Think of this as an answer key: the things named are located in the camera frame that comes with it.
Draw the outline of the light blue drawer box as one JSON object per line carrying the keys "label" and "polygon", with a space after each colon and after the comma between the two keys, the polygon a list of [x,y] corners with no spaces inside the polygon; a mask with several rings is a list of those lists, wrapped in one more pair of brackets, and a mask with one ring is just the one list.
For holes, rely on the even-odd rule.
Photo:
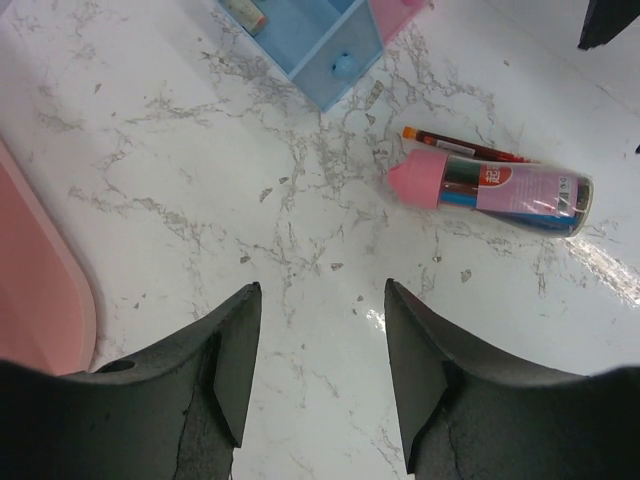
{"label": "light blue drawer box", "polygon": [[383,53],[367,1],[254,1],[268,18],[253,43],[318,109],[328,111]]}

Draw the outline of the pink tiered shelf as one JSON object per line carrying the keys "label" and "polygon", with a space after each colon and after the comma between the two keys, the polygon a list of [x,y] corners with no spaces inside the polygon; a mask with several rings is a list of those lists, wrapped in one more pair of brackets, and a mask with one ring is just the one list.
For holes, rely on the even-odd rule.
{"label": "pink tiered shelf", "polygon": [[1,147],[1,357],[54,375],[86,370],[96,343],[89,283]]}

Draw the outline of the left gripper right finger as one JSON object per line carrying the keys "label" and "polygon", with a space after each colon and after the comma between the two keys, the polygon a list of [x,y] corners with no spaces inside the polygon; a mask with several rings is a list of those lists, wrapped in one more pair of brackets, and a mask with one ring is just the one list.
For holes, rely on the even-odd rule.
{"label": "left gripper right finger", "polygon": [[639,370],[580,376],[501,350],[395,280],[386,338],[405,467],[417,479],[635,479]]}

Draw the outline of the pink drawer box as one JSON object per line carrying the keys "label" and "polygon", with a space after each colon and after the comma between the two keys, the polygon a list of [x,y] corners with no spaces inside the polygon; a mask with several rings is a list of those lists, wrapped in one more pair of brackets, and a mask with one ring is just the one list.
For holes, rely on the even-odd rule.
{"label": "pink drawer box", "polygon": [[382,42],[387,46],[425,7],[427,0],[369,0]]}

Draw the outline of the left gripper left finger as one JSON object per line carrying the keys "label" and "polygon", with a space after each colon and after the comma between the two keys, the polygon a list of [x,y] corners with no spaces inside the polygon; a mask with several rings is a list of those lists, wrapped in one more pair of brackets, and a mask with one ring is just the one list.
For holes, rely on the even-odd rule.
{"label": "left gripper left finger", "polygon": [[243,440],[262,312],[258,283],[99,370],[1,365],[5,479],[226,479]]}

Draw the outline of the small clear ruler case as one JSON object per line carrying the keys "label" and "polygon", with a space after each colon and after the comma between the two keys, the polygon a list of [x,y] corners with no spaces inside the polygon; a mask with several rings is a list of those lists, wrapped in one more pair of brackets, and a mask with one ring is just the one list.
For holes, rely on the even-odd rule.
{"label": "small clear ruler case", "polygon": [[221,0],[226,12],[251,36],[258,35],[268,18],[252,0]]}

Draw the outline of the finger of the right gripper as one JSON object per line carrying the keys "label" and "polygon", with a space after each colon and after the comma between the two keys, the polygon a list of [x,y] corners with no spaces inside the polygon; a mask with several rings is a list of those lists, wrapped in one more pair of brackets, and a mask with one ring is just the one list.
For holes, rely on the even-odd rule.
{"label": "finger of the right gripper", "polygon": [[639,14],[639,0],[590,0],[578,48],[589,50],[609,43]]}

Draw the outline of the pink glue stick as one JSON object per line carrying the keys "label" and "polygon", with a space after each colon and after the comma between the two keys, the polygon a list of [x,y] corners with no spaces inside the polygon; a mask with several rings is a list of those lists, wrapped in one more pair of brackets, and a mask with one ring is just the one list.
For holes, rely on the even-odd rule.
{"label": "pink glue stick", "polygon": [[575,235],[588,216],[592,181],[576,172],[531,163],[472,159],[413,150],[390,169],[388,181],[406,205],[473,210],[542,235]]}

